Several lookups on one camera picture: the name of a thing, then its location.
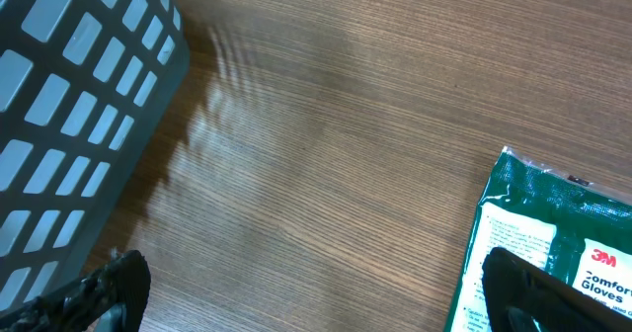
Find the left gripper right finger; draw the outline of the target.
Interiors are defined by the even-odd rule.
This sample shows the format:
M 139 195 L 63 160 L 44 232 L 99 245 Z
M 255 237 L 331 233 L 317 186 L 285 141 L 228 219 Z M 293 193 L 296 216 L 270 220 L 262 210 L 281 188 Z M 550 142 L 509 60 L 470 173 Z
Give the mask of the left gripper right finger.
M 482 287 L 493 332 L 631 330 L 629 318 L 505 248 L 493 248 L 482 269 Z

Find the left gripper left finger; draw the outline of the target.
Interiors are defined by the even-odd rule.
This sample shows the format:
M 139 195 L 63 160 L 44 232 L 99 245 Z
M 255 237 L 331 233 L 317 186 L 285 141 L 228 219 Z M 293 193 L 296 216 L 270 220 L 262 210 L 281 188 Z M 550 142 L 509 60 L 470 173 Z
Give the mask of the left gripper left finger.
M 1 318 L 8 332 L 138 332 L 148 303 L 151 274 L 145 257 L 129 250 L 108 264 Z

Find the green white wipes packet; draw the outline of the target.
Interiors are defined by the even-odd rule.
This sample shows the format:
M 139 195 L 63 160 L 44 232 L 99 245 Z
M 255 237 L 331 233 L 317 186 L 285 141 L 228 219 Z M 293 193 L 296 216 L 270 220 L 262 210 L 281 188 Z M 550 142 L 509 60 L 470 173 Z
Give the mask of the green white wipes packet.
M 483 262 L 495 247 L 631 315 L 630 195 L 504 147 L 476 206 L 446 330 L 489 330 Z

